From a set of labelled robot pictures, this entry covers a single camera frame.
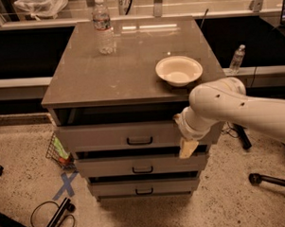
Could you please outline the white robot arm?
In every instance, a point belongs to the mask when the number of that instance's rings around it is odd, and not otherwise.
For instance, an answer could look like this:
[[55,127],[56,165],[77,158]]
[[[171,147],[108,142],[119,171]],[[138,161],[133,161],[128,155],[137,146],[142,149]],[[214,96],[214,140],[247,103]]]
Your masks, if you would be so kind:
[[285,99],[252,97],[236,78],[199,84],[189,105],[174,116],[182,134],[179,156],[188,159],[212,126],[222,122],[242,125],[285,144]]

